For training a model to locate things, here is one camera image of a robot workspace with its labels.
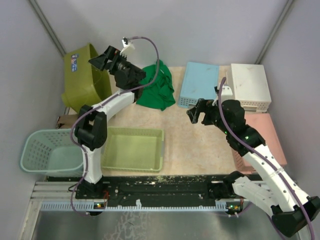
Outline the large olive green container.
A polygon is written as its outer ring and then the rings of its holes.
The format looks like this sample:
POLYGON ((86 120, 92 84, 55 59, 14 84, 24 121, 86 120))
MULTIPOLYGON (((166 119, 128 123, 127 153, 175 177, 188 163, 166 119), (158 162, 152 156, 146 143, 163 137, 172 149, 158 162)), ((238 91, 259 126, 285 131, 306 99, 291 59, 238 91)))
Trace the large olive green container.
POLYGON ((91 43, 67 53, 64 61, 64 93, 66 107, 78 113, 82 106, 95 105, 112 95, 109 74, 89 63, 98 56, 91 43))

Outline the white perforated basket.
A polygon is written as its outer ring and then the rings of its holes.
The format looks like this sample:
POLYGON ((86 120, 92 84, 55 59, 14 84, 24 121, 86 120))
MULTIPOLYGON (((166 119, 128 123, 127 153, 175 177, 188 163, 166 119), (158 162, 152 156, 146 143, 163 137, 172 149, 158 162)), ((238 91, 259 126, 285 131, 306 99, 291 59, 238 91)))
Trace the white perforated basket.
POLYGON ((272 102, 265 68, 261 64, 232 63, 226 72, 233 98, 247 112, 265 113, 272 102))

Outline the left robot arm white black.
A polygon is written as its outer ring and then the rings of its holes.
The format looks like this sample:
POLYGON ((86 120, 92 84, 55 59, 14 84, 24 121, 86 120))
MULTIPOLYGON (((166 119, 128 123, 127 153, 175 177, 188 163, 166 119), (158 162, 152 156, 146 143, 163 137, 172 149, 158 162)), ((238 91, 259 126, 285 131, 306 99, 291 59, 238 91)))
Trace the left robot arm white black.
POLYGON ((103 196, 105 187, 101 159, 107 142, 108 121, 142 95, 140 81, 146 77, 146 73, 127 60, 128 53, 134 49, 131 43, 124 44, 122 50, 109 46, 104 53, 88 61, 96 69, 106 70, 113 75, 118 91, 93 106, 83 105, 72 128, 83 159, 82 178, 75 187, 77 199, 98 199, 103 196))

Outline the pink perforated basket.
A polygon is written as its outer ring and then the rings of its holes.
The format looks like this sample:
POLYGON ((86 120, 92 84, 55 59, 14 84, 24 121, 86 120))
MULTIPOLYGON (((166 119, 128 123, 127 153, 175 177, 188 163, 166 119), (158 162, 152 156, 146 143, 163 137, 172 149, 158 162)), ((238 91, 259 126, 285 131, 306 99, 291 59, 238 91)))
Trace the pink perforated basket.
MULTIPOLYGON (((256 129, 260 135, 266 141, 271 153, 278 161, 278 163, 284 167, 287 165, 283 149, 281 147, 277 132, 275 130, 273 121, 269 113, 245 113, 246 123, 252 128, 256 129)), ((250 163, 244 160, 235 150, 231 150, 235 168, 237 171, 244 174, 255 173, 256 170, 250 163)))

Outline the light blue perforated basket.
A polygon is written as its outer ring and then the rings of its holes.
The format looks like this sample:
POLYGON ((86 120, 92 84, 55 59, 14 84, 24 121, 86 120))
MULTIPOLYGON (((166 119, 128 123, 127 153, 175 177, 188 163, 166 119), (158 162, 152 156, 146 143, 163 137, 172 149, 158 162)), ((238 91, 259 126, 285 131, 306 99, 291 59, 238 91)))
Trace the light blue perforated basket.
POLYGON ((188 109, 189 106, 196 105, 199 99, 214 100, 219 70, 218 65, 188 62, 177 105, 188 109))

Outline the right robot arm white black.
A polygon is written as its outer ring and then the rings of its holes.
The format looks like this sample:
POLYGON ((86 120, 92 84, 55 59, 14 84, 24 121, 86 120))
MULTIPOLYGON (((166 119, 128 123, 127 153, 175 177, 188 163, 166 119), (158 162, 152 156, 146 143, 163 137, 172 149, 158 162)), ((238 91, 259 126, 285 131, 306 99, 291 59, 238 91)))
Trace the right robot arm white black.
POLYGON ((312 221, 320 212, 320 198, 309 196, 277 162, 265 139, 246 123, 245 110, 238 100, 224 102, 200 98, 187 110, 192 124, 204 113, 202 124, 214 125, 224 134, 229 146, 255 169, 268 189, 253 183, 239 171, 223 180, 223 192, 229 198, 240 196, 263 210, 275 229, 290 238, 308 227, 310 239, 316 238, 312 221))

